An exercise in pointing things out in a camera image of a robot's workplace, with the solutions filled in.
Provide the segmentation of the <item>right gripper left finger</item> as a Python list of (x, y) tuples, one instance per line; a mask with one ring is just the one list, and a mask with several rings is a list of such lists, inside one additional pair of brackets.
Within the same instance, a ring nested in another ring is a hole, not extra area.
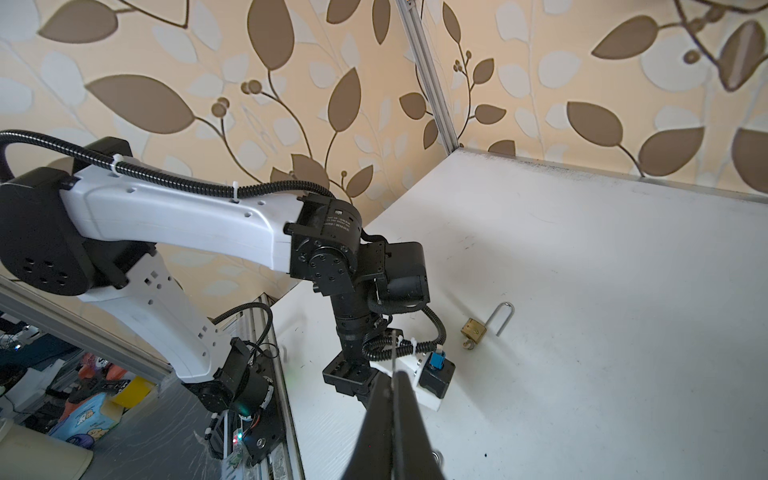
[(393, 466), (392, 381), (376, 377), (367, 411), (342, 479), (390, 479)]

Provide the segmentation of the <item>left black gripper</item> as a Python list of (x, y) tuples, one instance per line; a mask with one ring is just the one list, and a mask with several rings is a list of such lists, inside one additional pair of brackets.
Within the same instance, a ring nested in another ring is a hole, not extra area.
[(368, 361), (349, 361), (340, 352), (323, 369), (326, 384), (334, 387), (339, 394), (356, 398), (365, 408), (369, 406), (376, 380), (382, 372)]

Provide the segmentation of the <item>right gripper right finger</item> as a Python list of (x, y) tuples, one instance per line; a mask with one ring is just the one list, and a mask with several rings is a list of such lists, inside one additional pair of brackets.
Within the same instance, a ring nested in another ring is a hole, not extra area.
[(419, 404), (409, 376), (397, 371), (392, 378), (393, 402), (393, 478), (443, 479), (433, 455)]

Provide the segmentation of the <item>brass padlock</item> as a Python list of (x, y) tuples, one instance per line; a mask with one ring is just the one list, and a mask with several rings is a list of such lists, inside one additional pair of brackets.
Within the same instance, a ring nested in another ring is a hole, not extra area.
[(489, 328), (493, 325), (494, 320), (497, 318), (502, 319), (498, 328), (495, 330), (495, 336), (499, 337), (506, 329), (515, 312), (515, 306), (508, 301), (504, 301), (495, 307), (492, 314), (485, 321), (469, 318), (461, 328), (461, 334), (463, 336), (462, 348), (465, 350), (473, 350), (479, 345), (488, 333)]

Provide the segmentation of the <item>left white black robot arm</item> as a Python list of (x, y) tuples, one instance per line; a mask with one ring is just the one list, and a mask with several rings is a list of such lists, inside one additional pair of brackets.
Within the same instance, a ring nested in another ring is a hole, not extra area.
[[(323, 380), (365, 409), (347, 478), (442, 477), (418, 402), (421, 393), (445, 394), (452, 365), (421, 244), (368, 233), (351, 202), (307, 180), (198, 180), (143, 163), (113, 137), (81, 146), (5, 130), (1, 144), (65, 161), (19, 175), (2, 165), (2, 267), (29, 287), (114, 317), (157, 352), (212, 415), (220, 458), (260, 462), (286, 438), (268, 363), (275, 321), (263, 301), (205, 314), (187, 291), (193, 257), (250, 263), (329, 300), (340, 350)], [(242, 310), (264, 314), (254, 340), (226, 330)]]

